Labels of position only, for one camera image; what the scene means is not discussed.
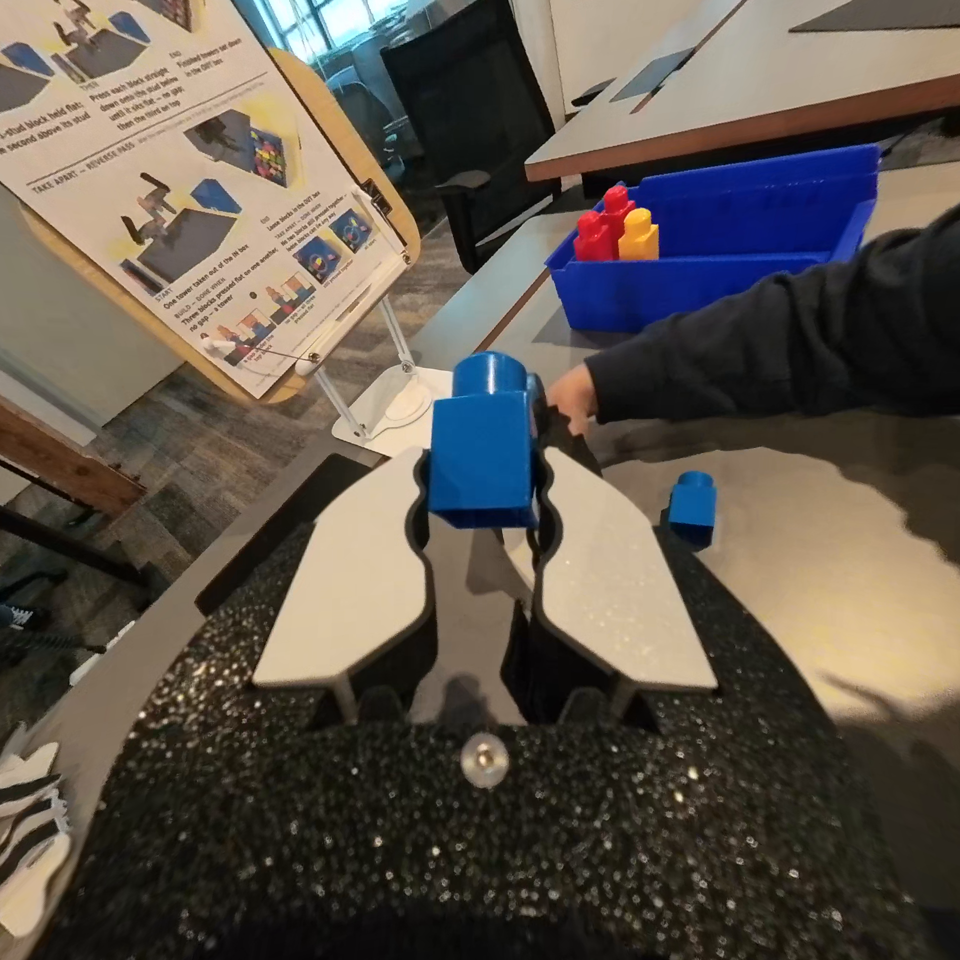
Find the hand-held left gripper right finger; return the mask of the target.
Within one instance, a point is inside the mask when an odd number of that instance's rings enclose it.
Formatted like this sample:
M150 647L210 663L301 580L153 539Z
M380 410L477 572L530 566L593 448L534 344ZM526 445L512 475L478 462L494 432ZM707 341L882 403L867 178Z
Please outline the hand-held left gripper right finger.
M639 693L720 690L647 516L557 447L541 454L530 638L534 716L576 690L623 714Z

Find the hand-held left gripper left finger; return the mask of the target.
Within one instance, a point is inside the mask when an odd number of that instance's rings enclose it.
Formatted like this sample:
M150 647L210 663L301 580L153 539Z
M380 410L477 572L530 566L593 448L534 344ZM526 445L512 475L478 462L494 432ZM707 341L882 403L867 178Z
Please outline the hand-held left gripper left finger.
M409 448L320 511L254 669L257 689L319 689L345 722L371 690L412 706L439 647L428 466L426 449Z

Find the blue plastic bin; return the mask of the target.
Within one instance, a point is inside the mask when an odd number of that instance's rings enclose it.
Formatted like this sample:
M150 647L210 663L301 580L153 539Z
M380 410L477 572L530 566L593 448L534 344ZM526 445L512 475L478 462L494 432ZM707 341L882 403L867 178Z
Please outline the blue plastic bin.
M877 143L646 176L628 190L659 228L652 261L578 261L576 230L545 267L572 330L636 333L760 280L847 261L879 196Z

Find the person's right forearm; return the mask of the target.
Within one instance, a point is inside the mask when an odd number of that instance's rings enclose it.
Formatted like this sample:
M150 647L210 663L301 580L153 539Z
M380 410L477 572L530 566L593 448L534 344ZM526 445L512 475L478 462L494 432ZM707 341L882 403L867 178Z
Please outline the person's right forearm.
M959 413L959 208L777 273L585 361L600 424Z

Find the yellow mega block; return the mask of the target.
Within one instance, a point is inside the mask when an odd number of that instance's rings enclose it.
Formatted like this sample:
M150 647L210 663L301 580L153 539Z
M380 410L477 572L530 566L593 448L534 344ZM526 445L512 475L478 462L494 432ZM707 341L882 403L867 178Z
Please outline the yellow mega block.
M653 221L649 209L637 207L626 214L622 222L617 249L617 257L621 262L659 260L660 228Z

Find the person's right hand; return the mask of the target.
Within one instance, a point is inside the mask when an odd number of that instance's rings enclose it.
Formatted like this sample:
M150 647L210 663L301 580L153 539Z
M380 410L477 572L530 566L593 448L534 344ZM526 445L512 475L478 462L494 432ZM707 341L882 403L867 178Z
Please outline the person's right hand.
M580 364L558 378L546 390L548 406L568 420L573 436L585 437L598 412L594 379L586 364Z

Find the white board stand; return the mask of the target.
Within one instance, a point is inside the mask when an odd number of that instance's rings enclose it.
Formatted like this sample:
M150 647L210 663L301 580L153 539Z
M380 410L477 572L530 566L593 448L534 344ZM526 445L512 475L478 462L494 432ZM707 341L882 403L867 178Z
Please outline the white board stand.
M377 307L385 318L398 362L379 374L354 402L344 400L323 364L302 360L297 367L318 382L334 407L337 419L331 434L335 440L391 458L411 448L429 449L434 406L451 398L453 373L421 366L389 297L383 296Z

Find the wooden table black legs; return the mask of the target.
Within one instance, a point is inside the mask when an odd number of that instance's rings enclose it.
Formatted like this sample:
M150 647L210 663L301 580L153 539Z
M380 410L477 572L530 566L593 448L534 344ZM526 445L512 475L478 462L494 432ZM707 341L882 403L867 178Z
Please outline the wooden table black legs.
M82 511L111 520L125 515L146 494L136 479L6 399L1 400L1 455L3 469L28 476L33 485ZM141 610L169 587L154 565L138 568L7 506L1 507L1 530L135 588Z

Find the black office chair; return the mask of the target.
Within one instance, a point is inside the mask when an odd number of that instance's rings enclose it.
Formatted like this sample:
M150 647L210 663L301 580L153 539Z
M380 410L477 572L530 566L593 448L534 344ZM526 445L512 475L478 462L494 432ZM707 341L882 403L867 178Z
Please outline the black office chair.
M497 232L563 194L559 178L526 174L556 126L510 5L474 2L380 57L433 176L427 193L475 274L505 243Z

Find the white table wooden edge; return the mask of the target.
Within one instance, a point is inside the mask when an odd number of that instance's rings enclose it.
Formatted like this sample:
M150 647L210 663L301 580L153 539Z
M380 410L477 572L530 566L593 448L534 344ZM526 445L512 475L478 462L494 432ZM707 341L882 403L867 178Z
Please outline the white table wooden edge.
M525 163L541 182L958 107L958 29L789 32L840 2L702 2ZM655 58L663 85L611 102Z

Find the black white striped cloth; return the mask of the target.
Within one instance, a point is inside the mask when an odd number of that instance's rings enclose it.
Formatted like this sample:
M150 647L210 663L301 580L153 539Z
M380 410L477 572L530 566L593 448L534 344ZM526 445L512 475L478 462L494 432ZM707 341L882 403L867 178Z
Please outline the black white striped cloth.
M1 926L15 939L39 927L49 886L71 852L62 777L54 771L59 752L54 741L2 756Z

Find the instruction poster board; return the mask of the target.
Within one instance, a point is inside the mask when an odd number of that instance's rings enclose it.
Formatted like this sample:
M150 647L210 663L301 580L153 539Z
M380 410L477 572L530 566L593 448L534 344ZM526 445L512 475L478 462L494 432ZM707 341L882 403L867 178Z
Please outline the instruction poster board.
M234 2L2 2L2 186L235 397L279 401L416 258L378 162Z

